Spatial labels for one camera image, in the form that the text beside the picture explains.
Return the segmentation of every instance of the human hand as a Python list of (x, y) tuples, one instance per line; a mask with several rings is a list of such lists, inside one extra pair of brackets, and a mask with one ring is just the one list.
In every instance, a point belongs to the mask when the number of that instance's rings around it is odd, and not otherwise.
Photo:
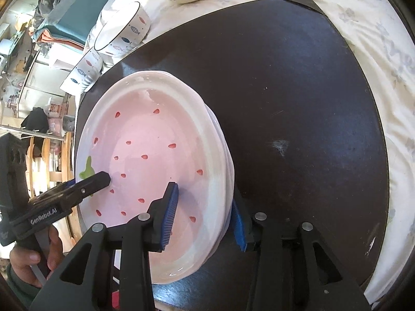
[[(53, 271), (63, 261), (63, 245), (62, 240), (59, 238), (58, 230), (52, 225), (49, 228), (50, 248), (48, 256), (48, 267), (50, 273), (46, 279), (49, 279)], [(34, 285), (35, 287), (41, 288), (42, 284), (34, 275), (30, 265), (37, 264), (40, 262), (40, 254), (34, 250), (28, 250), (15, 245), (13, 250), (10, 252), (10, 263), (15, 274), (26, 283)]]

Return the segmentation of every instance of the green sleeve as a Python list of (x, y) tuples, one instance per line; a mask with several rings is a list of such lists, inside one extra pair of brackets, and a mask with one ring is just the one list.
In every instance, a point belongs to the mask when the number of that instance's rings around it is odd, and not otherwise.
[(37, 293), (39, 288), (34, 287), (28, 283), (23, 282), (14, 272), (12, 266), (9, 264), (7, 267), (7, 283), (10, 289), (16, 294), (17, 298), (28, 309)]

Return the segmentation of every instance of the pink plate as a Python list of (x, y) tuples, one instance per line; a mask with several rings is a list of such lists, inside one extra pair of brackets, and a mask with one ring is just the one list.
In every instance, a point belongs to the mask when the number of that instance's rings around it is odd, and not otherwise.
[(151, 253), (151, 279), (167, 284), (195, 272), (227, 219), (227, 165), (219, 135), (200, 96), (165, 72), (137, 72), (98, 101), (81, 135), (76, 176), (106, 171), (108, 188), (80, 205), (89, 228), (126, 223), (179, 184), (170, 243)]

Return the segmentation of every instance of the metal screw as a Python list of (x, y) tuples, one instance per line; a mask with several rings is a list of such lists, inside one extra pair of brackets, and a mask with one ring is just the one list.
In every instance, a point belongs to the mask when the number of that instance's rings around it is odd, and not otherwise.
[(266, 220), (266, 214), (259, 211), (258, 213), (255, 214), (255, 218), (258, 221), (264, 221)]
[(150, 218), (150, 214), (149, 213), (141, 213), (138, 214), (138, 219), (140, 221), (147, 221)]
[(301, 225), (301, 227), (305, 231), (312, 231), (313, 230), (313, 225), (310, 222), (303, 222), (303, 224)]
[(102, 223), (96, 223), (92, 226), (93, 232), (100, 232), (103, 229), (104, 229), (104, 225)]

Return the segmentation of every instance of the dark table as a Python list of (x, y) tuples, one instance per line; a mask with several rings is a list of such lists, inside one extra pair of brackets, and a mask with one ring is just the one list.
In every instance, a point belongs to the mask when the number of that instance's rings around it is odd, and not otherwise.
[[(286, 227), (310, 221), (356, 281), (367, 283), (387, 220), (385, 140), (358, 62), (311, 0), (240, 4), (142, 46), (84, 96), (75, 152), (98, 99), (140, 70), (172, 73), (215, 112), (252, 211)], [(255, 259), (228, 231), (198, 272), (154, 286), (154, 296), (191, 311), (245, 310)]]

